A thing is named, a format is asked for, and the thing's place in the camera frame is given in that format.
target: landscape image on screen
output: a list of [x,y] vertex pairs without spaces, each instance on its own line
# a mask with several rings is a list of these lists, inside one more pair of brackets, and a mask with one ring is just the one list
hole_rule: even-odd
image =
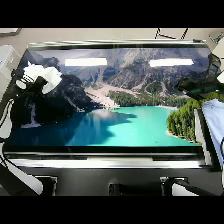
[[[8,145],[196,146],[194,109],[200,102],[175,86],[206,77],[208,48],[27,50],[17,75],[31,64],[55,67],[61,83],[27,94],[11,112]],[[67,59],[104,58],[106,65],[66,66]],[[151,60],[191,59],[152,67]]]

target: lake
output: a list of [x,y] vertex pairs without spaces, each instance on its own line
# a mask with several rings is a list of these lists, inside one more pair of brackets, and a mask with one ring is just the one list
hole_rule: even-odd
[[64,122],[13,131],[8,145],[32,146],[195,146],[166,134],[172,110],[123,107],[78,113]]

